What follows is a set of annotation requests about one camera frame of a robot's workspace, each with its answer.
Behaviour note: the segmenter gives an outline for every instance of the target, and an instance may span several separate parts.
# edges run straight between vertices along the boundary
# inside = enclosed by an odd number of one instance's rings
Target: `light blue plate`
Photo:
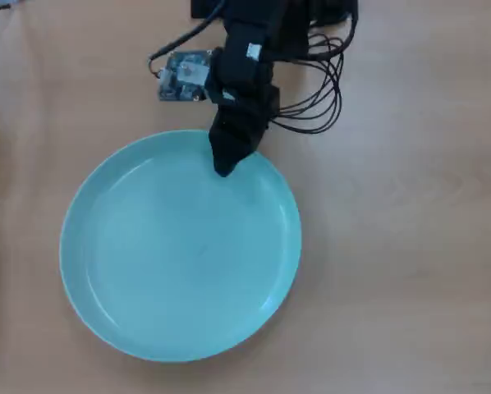
[[[118,151],[85,181],[60,240],[62,280],[83,322],[129,355],[181,362],[233,347],[288,293],[301,223],[259,153],[228,177],[208,134],[171,131]]]

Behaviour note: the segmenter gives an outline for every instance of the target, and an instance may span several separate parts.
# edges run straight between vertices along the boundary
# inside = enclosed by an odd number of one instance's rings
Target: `wire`
[[[172,41],[171,43],[167,44],[163,48],[159,49],[156,53],[150,55],[149,60],[147,61],[147,67],[149,68],[151,74],[153,74],[156,78],[158,78],[158,73],[153,69],[153,62],[159,57],[167,55],[171,51],[178,48],[180,45],[185,44],[187,41],[189,41],[196,35],[200,34],[202,31],[204,31],[209,25],[211,25],[211,23],[214,22],[215,19],[217,19],[220,16],[226,4],[227,4],[227,0],[220,0],[220,3],[213,9],[211,14],[202,23],[196,26],[193,30],[185,33],[178,39]]]
[[[306,55],[300,55],[297,57],[289,57],[284,53],[275,53],[273,51],[264,50],[262,54],[262,59],[267,62],[290,62],[291,60],[302,60],[308,62],[327,62],[333,57],[336,57],[341,53],[344,53],[344,51],[346,51],[346,49],[350,46],[351,42],[355,38],[355,32],[356,32],[358,21],[359,21],[358,10],[355,7],[355,10],[351,13],[350,32],[348,33],[348,36],[344,40],[337,39],[340,40],[341,44],[336,46],[334,49],[330,49],[326,52],[321,52],[321,53],[307,53]]]
[[[337,37],[328,37],[322,33],[310,35],[309,40],[311,42],[310,51],[317,48],[326,48],[328,52],[331,53],[343,46],[343,41],[341,39]],[[317,91],[309,97],[301,100],[299,103],[280,108],[277,116],[271,120],[273,124],[286,130],[301,134],[320,134],[329,130],[333,126],[333,124],[338,120],[342,110],[342,93],[339,86],[339,80],[344,68],[344,53],[339,53],[336,58],[336,61],[334,61],[332,58],[327,61],[314,62],[305,62],[301,60],[289,61],[290,63],[298,66],[306,66],[322,71],[324,73],[324,79]],[[314,110],[319,106],[325,106],[325,108],[319,113],[316,113]],[[324,116],[328,116],[325,122],[320,126],[312,128],[291,126],[286,123],[282,123],[279,120],[287,119],[291,121],[313,121]]]

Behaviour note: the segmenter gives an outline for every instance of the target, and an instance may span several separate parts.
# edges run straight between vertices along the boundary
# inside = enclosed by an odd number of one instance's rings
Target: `wooden table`
[[[189,2],[32,0],[0,12],[0,394],[490,394],[491,0],[363,0],[345,107],[273,128],[304,231],[290,297],[235,350],[147,363],[98,340],[62,290],[58,236],[84,178],[209,103],[159,103],[145,59]],[[213,48],[212,26],[186,48]],[[279,67],[287,103],[319,80]]]

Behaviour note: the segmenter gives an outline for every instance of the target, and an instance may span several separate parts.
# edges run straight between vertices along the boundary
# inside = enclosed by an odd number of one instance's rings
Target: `plate rim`
[[[109,154],[80,184],[80,187],[77,189],[75,192],[71,202],[68,205],[67,212],[65,214],[65,217],[63,219],[62,223],[62,228],[60,231],[60,236],[59,236],[59,251],[58,251],[58,257],[59,257],[59,270],[60,270],[60,275],[62,279],[62,284],[65,290],[65,294],[67,295],[67,299],[69,300],[72,308],[74,309],[74,312],[77,314],[77,316],[80,318],[81,322],[99,339],[101,339],[103,342],[107,343],[110,345],[112,348],[120,351],[121,353],[124,353],[126,355],[130,355],[132,357],[136,357],[138,359],[142,360],[148,360],[148,361],[154,361],[154,362],[162,362],[162,363],[185,363],[185,362],[191,362],[191,361],[197,361],[197,360],[204,360],[209,357],[213,357],[215,355],[219,355],[221,353],[224,353],[226,351],[229,351],[230,349],[235,348],[236,346],[240,345],[242,342],[246,341],[250,337],[254,336],[265,324],[277,313],[278,309],[280,306],[283,304],[285,299],[287,298],[293,282],[295,281],[296,274],[298,272],[298,269],[300,267],[300,261],[301,261],[301,256],[302,256],[302,225],[301,225],[301,215],[300,211],[298,209],[298,204],[296,203],[295,195],[293,194],[291,187],[287,183],[286,178],[283,176],[283,174],[271,163],[270,160],[268,160],[263,154],[259,152],[254,152],[253,155],[260,157],[270,168],[271,171],[273,171],[279,178],[280,181],[282,182],[283,186],[287,189],[288,195],[291,197],[290,201],[293,205],[293,208],[295,209],[295,214],[296,214],[296,237],[294,241],[298,242],[298,245],[295,245],[296,247],[296,262],[293,264],[294,267],[291,270],[291,277],[290,280],[287,282],[287,285],[284,286],[280,291],[279,294],[281,295],[279,299],[276,299],[276,303],[273,303],[273,307],[270,308],[269,312],[266,314],[266,318],[259,319],[261,322],[260,324],[250,324],[247,326],[247,329],[244,331],[244,333],[238,337],[232,337],[231,340],[223,341],[221,342],[222,345],[216,346],[217,349],[211,349],[211,351],[204,352],[202,355],[194,355],[189,358],[186,357],[162,357],[158,355],[144,355],[144,354],[138,354],[138,352],[131,351],[128,349],[128,346],[120,346],[117,345],[116,343],[113,343],[113,341],[108,340],[104,335],[102,335],[92,324],[90,324],[86,318],[83,317],[82,313],[80,312],[80,309],[77,307],[76,302],[74,301],[70,289],[68,288],[67,285],[67,280],[65,278],[65,269],[63,267],[63,260],[65,259],[63,256],[63,243],[64,240],[67,238],[66,233],[67,233],[67,228],[69,226],[69,222],[71,220],[71,216],[74,211],[74,207],[76,205],[76,201],[80,197],[80,195],[83,193],[84,188],[89,184],[90,180],[93,179],[97,174],[102,171],[103,167],[107,165],[108,162],[110,162],[113,158],[115,158],[118,154],[120,154],[122,151],[125,151],[126,149],[130,149],[136,144],[142,144],[146,140],[152,140],[155,138],[160,138],[161,136],[164,135],[170,135],[170,134],[190,134],[190,133],[205,133],[208,134],[206,130],[202,129],[180,129],[180,130],[171,130],[171,131],[162,131],[159,133],[155,133],[152,135],[148,135],[144,138],[140,138],[138,140],[132,141],[129,144],[121,147],[120,149],[115,150],[113,153]]]

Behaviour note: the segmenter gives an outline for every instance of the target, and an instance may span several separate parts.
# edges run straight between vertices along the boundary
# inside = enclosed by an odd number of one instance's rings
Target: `cable bundle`
[[[316,48],[328,48],[329,52],[335,51],[343,44],[342,40],[336,37],[328,37],[325,34],[317,33],[310,36],[310,42],[314,39],[321,39],[315,44],[310,44],[310,50]],[[315,70],[322,71],[324,73],[324,80],[321,86],[308,98],[289,105],[287,107],[280,108],[280,112],[275,119],[287,119],[293,121],[313,121],[325,117],[325,122],[318,127],[314,128],[300,128],[290,126],[285,123],[281,123],[278,120],[273,119],[271,122],[277,126],[280,126],[289,131],[295,131],[301,134],[320,134],[329,130],[333,124],[337,121],[342,110],[342,93],[339,87],[339,81],[342,75],[342,69],[344,67],[344,53],[338,54],[335,58],[331,58],[327,61],[289,61],[292,64],[298,66],[306,66],[314,68]],[[313,113],[315,108],[325,107],[319,113]]]

